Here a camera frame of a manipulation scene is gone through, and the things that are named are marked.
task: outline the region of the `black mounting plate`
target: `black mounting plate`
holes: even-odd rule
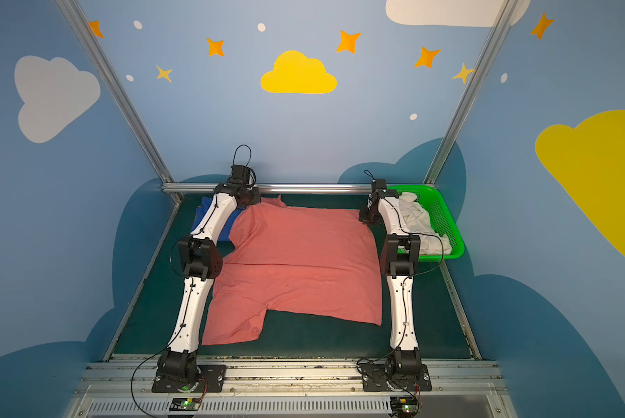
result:
[[[197,367],[199,368],[199,385],[189,393],[222,392],[227,367],[223,364],[198,364]],[[206,390],[206,384],[201,378],[208,382],[208,390]],[[152,385],[152,391],[154,393],[187,393],[180,392],[175,388],[166,388],[164,380],[155,381]]]
[[[361,373],[361,382],[363,383],[364,392],[399,392],[403,389],[412,393],[415,392],[415,382],[412,380],[387,381],[387,373],[385,372],[384,364],[363,363],[358,365],[358,370]],[[422,392],[430,392],[433,389],[429,369],[425,364],[422,364],[422,378],[418,383],[419,390]]]

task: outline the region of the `laundry basket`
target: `laundry basket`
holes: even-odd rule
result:
[[[459,258],[463,255],[466,251],[464,240],[461,239],[461,234],[454,223],[454,219],[452,219],[450,209],[447,208],[439,191],[424,185],[389,186],[389,188],[398,191],[399,195],[404,191],[417,195],[417,202],[428,211],[431,217],[431,226],[434,231],[441,235],[447,235],[450,239],[452,252],[444,255],[444,260]],[[439,262],[440,255],[420,255],[419,260],[420,262]]]

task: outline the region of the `yellow star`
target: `yellow star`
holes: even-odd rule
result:
[[[347,33],[341,31],[341,44],[338,45],[338,49],[336,52],[340,51],[350,51],[354,54],[354,46],[357,42],[360,33],[355,33],[354,35],[348,35]]]
[[[426,48],[422,48],[422,56],[419,57],[419,61],[415,64],[415,68],[420,65],[426,65],[428,68],[431,68],[431,65],[434,65],[434,58],[440,52],[440,49],[437,51],[429,51]]]
[[[92,32],[94,32],[94,34],[100,38],[103,38],[103,33],[101,33],[101,31],[99,30],[99,21],[93,21],[90,22],[90,28],[92,29]]]
[[[538,22],[538,26],[531,31],[531,35],[538,35],[538,40],[542,39],[545,29],[547,29],[552,23],[554,23],[554,20],[547,19],[543,13],[540,21]]]
[[[157,76],[157,78],[165,78],[167,80],[169,80],[169,83],[171,82],[171,79],[169,78],[169,73],[173,70],[169,70],[169,71],[164,71],[161,68],[159,68],[159,65],[157,66],[157,69],[159,70],[159,75]]]
[[[220,57],[224,57],[224,52],[222,52],[222,44],[224,44],[224,41],[213,42],[208,38],[206,38],[206,41],[208,41],[208,45],[210,45],[208,56],[219,55]]]
[[[460,78],[460,79],[464,80],[464,84],[466,84],[466,80],[468,78],[468,74],[472,73],[473,71],[475,71],[474,68],[471,68],[470,70],[466,69],[466,63],[464,62],[463,64],[461,64],[461,72],[459,74],[455,75],[454,77],[452,77],[452,79]]]

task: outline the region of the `white arm segment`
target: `white arm segment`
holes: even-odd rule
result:
[[[226,193],[218,193],[213,196],[212,205],[208,208],[199,225],[192,231],[194,238],[210,238],[217,244],[219,233],[222,232],[224,224],[236,207],[236,198],[233,196]],[[175,329],[171,335],[171,338],[176,335],[177,337],[169,345],[172,351],[183,353],[187,350],[191,353],[199,348],[199,328],[203,318],[203,309],[206,306],[206,298],[213,282],[213,279],[202,280],[198,277],[185,279],[185,293],[183,293],[180,312],[178,312]]]
[[[388,235],[411,233],[401,214],[397,197],[380,199],[377,208],[385,222]],[[389,298],[392,301],[392,337],[389,339],[392,348],[414,350],[418,347],[412,320],[412,280],[412,277],[408,276],[387,276]]]

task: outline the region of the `wall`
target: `wall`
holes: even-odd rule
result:
[[[539,39],[543,13],[553,22]],[[615,110],[625,110],[625,1],[533,0],[458,139],[467,185],[458,161],[438,179],[462,206],[468,248],[450,271],[522,418],[625,414],[625,112]]]
[[[80,3],[176,180],[246,143],[266,183],[365,183],[353,167],[442,137],[502,4]]]
[[[172,206],[54,0],[0,1],[0,416],[63,413]]]

